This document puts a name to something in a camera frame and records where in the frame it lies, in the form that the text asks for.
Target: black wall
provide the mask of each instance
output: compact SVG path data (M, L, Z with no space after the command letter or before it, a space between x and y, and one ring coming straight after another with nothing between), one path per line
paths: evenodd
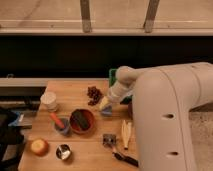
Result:
M213 63L213 37L2 36L0 60L0 77L108 77L121 65Z

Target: carrot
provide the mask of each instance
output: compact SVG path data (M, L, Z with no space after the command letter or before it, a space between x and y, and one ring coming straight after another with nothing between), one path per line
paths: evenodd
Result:
M51 117L51 119L55 122L55 124L56 124L59 128L61 128L61 129L64 129L64 128L65 128L63 122L56 116L55 113L51 113L51 114L50 114L50 117Z

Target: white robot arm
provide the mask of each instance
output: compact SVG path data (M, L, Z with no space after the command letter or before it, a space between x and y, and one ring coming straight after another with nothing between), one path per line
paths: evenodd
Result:
M120 67L116 78L100 109L133 89L140 170L196 171L189 110L213 100L212 64Z

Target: round fruit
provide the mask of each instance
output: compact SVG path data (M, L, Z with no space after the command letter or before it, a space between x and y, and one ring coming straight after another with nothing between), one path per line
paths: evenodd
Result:
M47 141L41 138L33 140L30 146L31 151L38 156L43 156L44 154L46 154L48 148L49 144L47 143Z

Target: wooden table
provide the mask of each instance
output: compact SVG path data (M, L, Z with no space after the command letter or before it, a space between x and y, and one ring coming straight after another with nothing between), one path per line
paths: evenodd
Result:
M118 148L124 154L137 159L137 150L134 129L129 143L129 149L123 150L121 139L122 120L129 120L127 106L118 105L113 108L111 117L103 117L98 111L98 105L88 106L87 87L96 86L106 93L107 80L90 81L50 81L46 91L53 91L57 95L60 106L57 111L59 117L69 118L75 109L89 109L95 116L96 129L89 135L77 135L73 133L64 137L56 132L53 122L49 117L45 106L40 105L33 127L25 146L19 171L136 171L138 168L125 162L118 161L112 155L110 149L102 145L104 133L117 135ZM30 150L30 143L36 138L44 138L50 145L49 152L43 156L35 156ZM60 144L68 144L73 151L73 157L66 162L56 158L55 152Z

